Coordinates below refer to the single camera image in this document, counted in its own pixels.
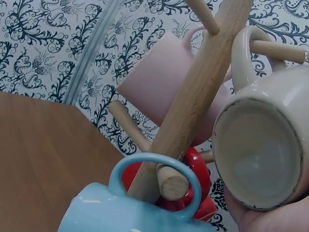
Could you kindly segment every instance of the blue mug handle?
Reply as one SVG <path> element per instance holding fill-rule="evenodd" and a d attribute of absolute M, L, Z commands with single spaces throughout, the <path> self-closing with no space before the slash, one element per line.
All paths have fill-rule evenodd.
<path fill-rule="evenodd" d="M 121 183 L 122 173 L 127 166 L 141 161 L 162 163 L 164 165 L 170 166 L 176 169 L 178 172 L 182 173 L 188 179 L 194 193 L 193 200 L 185 209 L 173 212 L 172 214 L 177 219 L 182 221 L 191 220 L 197 209 L 199 208 L 202 197 L 201 186 L 199 184 L 197 176 L 188 166 L 171 157 L 159 155 L 156 153 L 144 152 L 123 158 L 115 165 L 114 169 L 112 170 L 110 181 L 108 184 L 109 192 L 114 196 L 118 197 L 126 196 L 126 191 Z"/>

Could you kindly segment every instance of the light blue mug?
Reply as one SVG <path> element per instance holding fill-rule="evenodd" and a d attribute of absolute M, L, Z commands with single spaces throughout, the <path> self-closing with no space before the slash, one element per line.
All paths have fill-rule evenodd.
<path fill-rule="evenodd" d="M 170 212 L 126 196 L 121 183 L 124 169 L 132 163 L 149 161 L 173 167 L 186 176 L 194 197 L 187 208 Z M 154 153 L 123 158 L 110 176 L 109 185 L 92 183 L 71 202 L 58 232 L 212 232 L 209 223 L 193 218 L 201 200 L 201 188 L 194 172 L 176 159 Z"/>

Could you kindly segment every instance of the mug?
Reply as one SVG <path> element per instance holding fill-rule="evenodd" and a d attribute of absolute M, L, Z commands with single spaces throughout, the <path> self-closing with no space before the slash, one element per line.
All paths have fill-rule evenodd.
<path fill-rule="evenodd" d="M 161 126 L 176 93 L 193 62 L 191 38 L 203 26 L 189 30 L 183 40 L 167 32 L 138 62 L 118 86 L 118 92 L 156 125 Z M 229 71 L 225 81 L 231 78 Z M 221 86 L 209 111 L 204 116 L 192 146 L 211 137 L 217 115 L 230 94 Z"/>
<path fill-rule="evenodd" d="M 268 211 L 309 189 L 309 67 L 287 68 L 268 58 L 273 73 L 257 77 L 250 40 L 270 38 L 254 26 L 236 36 L 236 93 L 215 122 L 212 151 L 231 194 L 251 209 Z"/>
<path fill-rule="evenodd" d="M 208 193 L 211 187 L 208 168 L 199 152 L 193 147 L 190 147 L 187 150 L 183 162 L 187 164 L 191 168 L 191 170 L 195 173 L 195 175 L 199 180 L 202 190 L 202 198 L 201 198 L 202 203 L 200 204 L 199 209 L 194 215 L 194 218 L 198 220 L 203 219 L 207 221 L 217 212 L 215 204 L 212 202 L 210 198 L 208 198 Z M 126 190 L 130 188 L 130 185 L 136 173 L 138 172 L 140 166 L 141 162 L 133 163 L 124 170 L 122 175 L 122 183 Z M 186 208 L 187 205 L 189 205 L 189 203 L 192 201 L 193 195 L 194 194 L 192 188 L 189 187 L 188 193 L 182 199 L 178 201 L 169 201 L 161 196 L 155 205 L 167 209 L 169 211 L 182 210 Z"/>
<path fill-rule="evenodd" d="M 170 212 L 126 196 L 121 183 L 123 170 L 132 163 L 149 161 L 171 166 L 190 182 L 194 197 L 185 209 Z M 210 224 L 192 219 L 201 200 L 201 188 L 194 172 L 176 159 L 154 153 L 140 153 L 119 161 L 108 186 L 92 183 L 71 202 L 58 232 L 213 232 Z"/>

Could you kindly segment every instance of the mug bottom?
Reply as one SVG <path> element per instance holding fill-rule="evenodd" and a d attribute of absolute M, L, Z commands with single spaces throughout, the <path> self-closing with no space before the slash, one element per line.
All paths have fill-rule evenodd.
<path fill-rule="evenodd" d="M 261 211 L 290 201 L 303 154 L 284 114 L 264 101 L 240 100 L 218 117 L 213 136 L 218 172 L 236 199 Z"/>

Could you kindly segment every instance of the pink mug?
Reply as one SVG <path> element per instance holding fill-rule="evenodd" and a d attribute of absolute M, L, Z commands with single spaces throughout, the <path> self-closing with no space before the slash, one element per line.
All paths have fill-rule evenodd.
<path fill-rule="evenodd" d="M 156 125 L 161 126 L 169 107 L 176 96 L 193 62 L 191 38 L 203 26 L 189 30 L 183 40 L 167 32 L 141 59 L 118 86 L 118 92 L 139 109 Z M 227 72 L 225 81 L 231 79 Z M 211 137 L 214 122 L 230 97 L 221 86 L 209 111 L 201 122 L 193 146 Z"/>

